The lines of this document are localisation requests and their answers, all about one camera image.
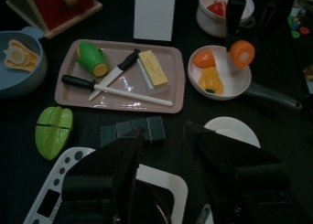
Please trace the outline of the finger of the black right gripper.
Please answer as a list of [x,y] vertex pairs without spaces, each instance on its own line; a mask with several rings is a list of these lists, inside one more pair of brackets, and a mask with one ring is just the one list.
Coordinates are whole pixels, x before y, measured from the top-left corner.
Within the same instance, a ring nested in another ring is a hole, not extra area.
[[269,39],[274,33],[274,26],[278,22],[278,6],[277,3],[265,3],[258,5],[254,11],[254,31],[253,45],[257,48]]
[[247,37],[247,30],[241,23],[246,7],[246,0],[229,0],[226,10],[226,48],[230,49],[231,45]]

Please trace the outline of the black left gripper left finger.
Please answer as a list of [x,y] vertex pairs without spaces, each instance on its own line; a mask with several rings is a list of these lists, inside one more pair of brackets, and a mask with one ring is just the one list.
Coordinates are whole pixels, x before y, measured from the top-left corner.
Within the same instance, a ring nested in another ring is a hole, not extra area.
[[131,224],[143,144],[138,127],[79,160],[66,173],[53,224]]

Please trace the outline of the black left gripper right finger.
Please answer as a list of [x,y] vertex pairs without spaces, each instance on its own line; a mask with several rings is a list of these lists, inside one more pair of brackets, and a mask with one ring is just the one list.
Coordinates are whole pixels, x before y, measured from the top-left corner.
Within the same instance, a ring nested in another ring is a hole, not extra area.
[[261,148],[185,122],[214,224],[313,224],[285,164]]

